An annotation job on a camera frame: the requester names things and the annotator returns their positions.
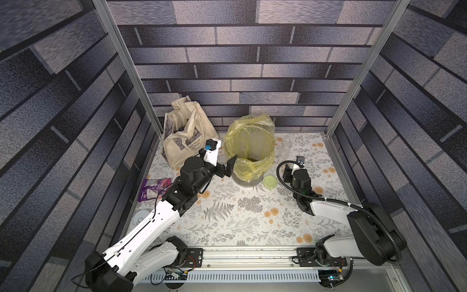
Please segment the green jar lid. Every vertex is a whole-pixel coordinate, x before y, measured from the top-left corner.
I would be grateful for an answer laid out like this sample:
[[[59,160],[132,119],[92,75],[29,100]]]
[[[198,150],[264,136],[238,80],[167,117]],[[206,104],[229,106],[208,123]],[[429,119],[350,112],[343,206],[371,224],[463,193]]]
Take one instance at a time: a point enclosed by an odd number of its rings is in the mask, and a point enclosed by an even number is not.
[[[264,176],[262,183],[267,189],[275,189],[278,185],[277,178],[273,175]]]

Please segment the tall clear plastic jar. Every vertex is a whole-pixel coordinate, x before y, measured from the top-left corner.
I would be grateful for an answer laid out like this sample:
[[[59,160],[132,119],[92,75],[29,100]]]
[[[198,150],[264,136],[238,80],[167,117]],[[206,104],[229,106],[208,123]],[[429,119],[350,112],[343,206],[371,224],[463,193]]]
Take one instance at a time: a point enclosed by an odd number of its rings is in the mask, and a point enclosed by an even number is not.
[[[283,161],[289,160],[289,154],[291,151],[292,142],[289,139],[284,139],[280,146],[280,152],[278,155],[278,162],[281,163]]]

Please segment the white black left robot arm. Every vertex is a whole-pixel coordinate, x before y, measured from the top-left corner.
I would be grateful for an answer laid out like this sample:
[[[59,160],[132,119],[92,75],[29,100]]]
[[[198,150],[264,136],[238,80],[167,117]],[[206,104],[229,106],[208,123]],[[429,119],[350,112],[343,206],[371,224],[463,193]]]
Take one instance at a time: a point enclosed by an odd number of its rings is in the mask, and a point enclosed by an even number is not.
[[[233,156],[226,165],[213,165],[200,156],[186,159],[180,175],[140,224],[103,253],[94,251],[88,256],[88,288],[93,292],[130,292],[155,271],[181,265],[187,257],[187,245],[180,238],[172,236],[151,251],[147,248],[196,203],[214,176],[231,176],[236,160]]]

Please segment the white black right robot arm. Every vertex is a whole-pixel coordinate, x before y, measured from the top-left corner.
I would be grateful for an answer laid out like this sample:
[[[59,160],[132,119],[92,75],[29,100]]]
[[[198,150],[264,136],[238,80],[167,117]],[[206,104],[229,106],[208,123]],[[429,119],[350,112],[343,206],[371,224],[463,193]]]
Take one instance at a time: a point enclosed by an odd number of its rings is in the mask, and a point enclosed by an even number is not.
[[[376,266],[402,261],[406,239],[380,205],[353,204],[316,193],[311,187],[308,170],[297,161],[281,162],[276,175],[279,183],[293,193],[302,212],[336,221],[351,229],[350,236],[331,234],[318,240],[309,261],[314,260],[321,266],[347,257],[366,259]]]

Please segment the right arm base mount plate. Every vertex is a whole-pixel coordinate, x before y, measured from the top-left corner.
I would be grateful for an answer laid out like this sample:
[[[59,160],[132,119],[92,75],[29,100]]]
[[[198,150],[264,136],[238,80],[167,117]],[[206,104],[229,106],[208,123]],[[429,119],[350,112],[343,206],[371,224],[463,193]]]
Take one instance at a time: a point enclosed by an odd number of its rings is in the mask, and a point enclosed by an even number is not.
[[[330,257],[321,250],[315,252],[316,248],[298,248],[297,254],[291,258],[293,264],[300,267],[335,267],[347,266],[347,260],[343,257]]]

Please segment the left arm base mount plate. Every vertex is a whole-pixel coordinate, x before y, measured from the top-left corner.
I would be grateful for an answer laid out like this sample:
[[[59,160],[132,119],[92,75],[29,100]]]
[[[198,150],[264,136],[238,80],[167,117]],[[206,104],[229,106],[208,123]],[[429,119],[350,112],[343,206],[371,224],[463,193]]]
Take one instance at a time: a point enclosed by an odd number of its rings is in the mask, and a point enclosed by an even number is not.
[[[173,267],[178,268],[201,268],[203,264],[203,248],[187,248],[177,255]]]

